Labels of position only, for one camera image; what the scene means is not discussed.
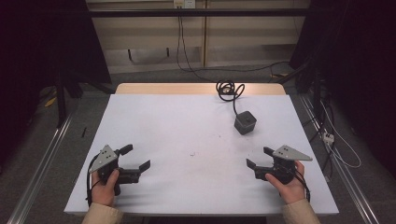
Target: electrical outlet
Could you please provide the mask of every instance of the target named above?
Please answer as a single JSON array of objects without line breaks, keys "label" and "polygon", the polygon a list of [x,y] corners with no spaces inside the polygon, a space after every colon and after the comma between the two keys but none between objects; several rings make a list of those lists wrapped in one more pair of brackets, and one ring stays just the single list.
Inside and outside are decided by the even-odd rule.
[{"label": "electrical outlet", "polygon": [[334,142],[334,135],[332,135],[330,133],[324,133],[323,134],[323,142],[326,144],[329,144],[331,146],[332,143]]},{"label": "electrical outlet", "polygon": [[174,0],[175,8],[184,8],[184,0]]},{"label": "electrical outlet", "polygon": [[184,8],[195,8],[195,0],[184,0]]}]

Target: white table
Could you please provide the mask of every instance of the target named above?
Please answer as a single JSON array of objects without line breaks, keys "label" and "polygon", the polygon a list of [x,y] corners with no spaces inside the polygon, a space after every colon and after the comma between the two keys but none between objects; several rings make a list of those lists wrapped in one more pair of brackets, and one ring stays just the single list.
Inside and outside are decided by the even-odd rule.
[{"label": "white table", "polygon": [[134,150],[120,157],[120,167],[134,169],[147,160],[151,167],[138,184],[121,185],[116,206],[125,213],[145,217],[280,214],[284,203],[278,192],[255,178],[246,158],[272,166],[273,159],[262,148],[286,144],[314,158],[303,164],[315,212],[337,214],[289,96],[246,94],[237,100],[236,110],[249,110],[256,117],[252,133],[239,134],[233,126],[233,104],[217,95],[112,95],[64,211],[87,212],[88,164],[104,145],[117,149],[133,144]]}]

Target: hand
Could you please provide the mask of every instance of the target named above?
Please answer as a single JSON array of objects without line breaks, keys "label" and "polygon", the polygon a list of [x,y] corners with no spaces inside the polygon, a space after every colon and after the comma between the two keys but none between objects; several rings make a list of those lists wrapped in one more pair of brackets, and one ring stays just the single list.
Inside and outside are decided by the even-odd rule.
[{"label": "hand", "polygon": [[[304,166],[299,161],[295,162],[297,171],[300,172],[304,177]],[[266,174],[265,178],[270,182],[277,190],[279,190],[280,196],[285,203],[295,203],[305,198],[305,188],[303,184],[296,178],[293,178],[289,184],[282,184],[276,177],[270,174]]]},{"label": "hand", "polygon": [[104,184],[100,181],[97,171],[92,173],[92,202],[112,207],[114,205],[114,186],[119,178],[120,172],[114,170]]}]

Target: sleeve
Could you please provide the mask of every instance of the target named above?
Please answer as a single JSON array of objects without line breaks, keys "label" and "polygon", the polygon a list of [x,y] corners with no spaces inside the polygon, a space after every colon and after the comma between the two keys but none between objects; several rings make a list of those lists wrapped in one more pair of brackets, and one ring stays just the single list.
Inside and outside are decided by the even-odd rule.
[{"label": "sleeve", "polygon": [[123,213],[116,208],[92,203],[82,224],[117,224],[121,222],[122,216]]},{"label": "sleeve", "polygon": [[286,204],[282,208],[283,218],[288,224],[317,224],[320,223],[317,215],[307,199]]}]

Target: gray floor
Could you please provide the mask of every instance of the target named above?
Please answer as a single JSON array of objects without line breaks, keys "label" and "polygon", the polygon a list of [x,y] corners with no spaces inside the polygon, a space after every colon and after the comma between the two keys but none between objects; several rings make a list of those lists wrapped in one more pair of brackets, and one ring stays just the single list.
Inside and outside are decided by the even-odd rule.
[{"label": "gray floor", "polygon": [[[233,66],[227,68],[247,69],[257,67],[260,66]],[[273,70],[274,73],[288,73],[290,71],[286,65],[282,64],[275,66]],[[229,78],[238,82],[268,82],[270,80],[270,71],[268,69],[250,73],[204,71],[199,72],[199,75],[215,80]],[[112,79],[114,83],[110,87],[113,88],[122,82],[203,82],[192,73],[179,70],[117,74],[112,75]],[[44,178],[40,191],[35,197],[25,223],[79,223],[82,220],[82,217],[67,215],[63,210],[74,187],[75,178],[78,176],[82,163],[90,149],[108,101],[108,95],[90,86],[82,85],[82,87],[84,95],[81,99],[68,99],[69,109],[70,105],[75,102],[78,103],[76,114],[64,136],[58,153],[49,167],[49,171]],[[301,122],[309,120],[301,101],[301,95],[296,93],[293,82],[287,83],[285,90],[290,95]],[[23,194],[55,133],[57,108],[56,105],[44,107],[46,101],[47,99],[43,99],[37,107],[29,132],[16,150],[15,155],[6,163],[4,172],[0,175],[0,223],[7,223],[18,199]],[[396,220],[396,213],[393,212],[393,208],[396,206],[395,179],[373,158],[364,141],[352,132],[352,127],[347,118],[345,118],[342,108],[339,108],[336,102],[332,102],[332,107],[334,109],[337,131],[357,150],[362,160],[361,168],[349,169],[350,172],[373,207],[379,223],[394,223]],[[304,129],[308,139],[315,133],[312,124],[306,125]],[[337,139],[338,137],[336,137],[336,145],[343,158],[350,163],[356,163],[356,158],[350,152],[350,149]],[[312,142],[312,148],[319,163],[323,163],[326,153],[318,137]],[[328,166],[324,174],[329,175],[329,173]],[[321,217],[320,221],[322,223],[364,223],[360,211],[357,209],[345,183],[335,168],[329,182],[329,188],[340,210],[340,214]],[[141,223],[142,221],[142,217],[125,217],[123,220],[124,223]],[[221,221],[221,223],[233,224],[260,222],[259,218],[254,220],[227,218]],[[282,217],[268,217],[267,223],[283,223],[283,219]]]}]

